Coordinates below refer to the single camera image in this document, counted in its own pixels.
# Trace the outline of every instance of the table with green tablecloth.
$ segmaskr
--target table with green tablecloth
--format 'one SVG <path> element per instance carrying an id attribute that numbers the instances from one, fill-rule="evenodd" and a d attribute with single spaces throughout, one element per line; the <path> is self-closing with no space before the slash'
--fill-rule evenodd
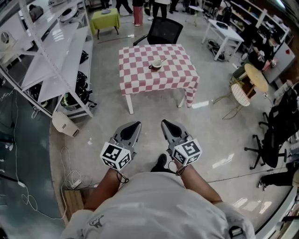
<path id="1" fill-rule="evenodd" d="M 114 27 L 118 35 L 117 29 L 121 26 L 120 15 L 116 8 L 111 8 L 109 10 L 111 10 L 111 12 L 107 14 L 102 14 L 102 11 L 95 12 L 90 20 L 92 34 L 95 34 L 95 30 L 98 30 L 98 39 L 99 30 L 104 28 Z"/>

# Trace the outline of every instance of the white shirt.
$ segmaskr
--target white shirt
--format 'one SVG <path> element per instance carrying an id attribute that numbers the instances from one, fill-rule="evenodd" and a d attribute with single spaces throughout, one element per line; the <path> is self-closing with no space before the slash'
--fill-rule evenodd
<path id="1" fill-rule="evenodd" d="M 95 212 L 75 212 L 61 239 L 228 239 L 239 226 L 254 239 L 247 218 L 226 203 L 212 205 L 170 173 L 140 173 Z"/>
<path id="2" fill-rule="evenodd" d="M 222 7 L 223 9 L 219 10 L 218 15 L 222 16 L 222 12 L 226 7 L 231 7 L 231 4 L 228 1 L 222 1 L 220 4 L 220 7 Z"/>
<path id="3" fill-rule="evenodd" d="M 161 3 L 161 4 L 166 4 L 166 5 L 170 4 L 170 0 L 155 0 L 155 2 Z"/>

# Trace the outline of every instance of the checkered tablecloth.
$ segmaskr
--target checkered tablecloth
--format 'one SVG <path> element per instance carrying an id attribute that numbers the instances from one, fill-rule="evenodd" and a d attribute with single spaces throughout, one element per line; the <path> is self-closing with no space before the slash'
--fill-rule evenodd
<path id="1" fill-rule="evenodd" d="M 199 76 L 180 44 L 124 47 L 120 55 L 120 86 L 123 95 L 143 91 L 184 88 L 187 107 L 193 102 Z M 158 71 L 150 70 L 154 60 L 165 60 Z"/>

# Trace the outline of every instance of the shoe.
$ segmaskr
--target shoe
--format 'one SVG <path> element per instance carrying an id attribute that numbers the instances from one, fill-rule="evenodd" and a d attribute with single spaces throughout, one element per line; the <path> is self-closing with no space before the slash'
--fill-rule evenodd
<path id="1" fill-rule="evenodd" d="M 256 187 L 259 189 L 261 186 L 263 186 L 262 179 L 260 179 Z"/>
<path id="2" fill-rule="evenodd" d="M 161 165 L 163 168 L 166 165 L 167 162 L 167 156 L 166 154 L 161 154 L 158 158 L 157 164 Z"/>

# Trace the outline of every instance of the power strip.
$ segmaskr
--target power strip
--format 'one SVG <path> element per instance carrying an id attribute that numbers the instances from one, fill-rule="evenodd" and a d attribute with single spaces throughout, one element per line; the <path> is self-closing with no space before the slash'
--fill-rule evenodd
<path id="1" fill-rule="evenodd" d="M 81 179 L 78 179 L 76 182 L 74 182 L 74 183 L 71 185 L 71 188 L 72 188 L 72 189 L 75 189 L 75 188 L 78 187 L 81 183 L 82 183 Z"/>

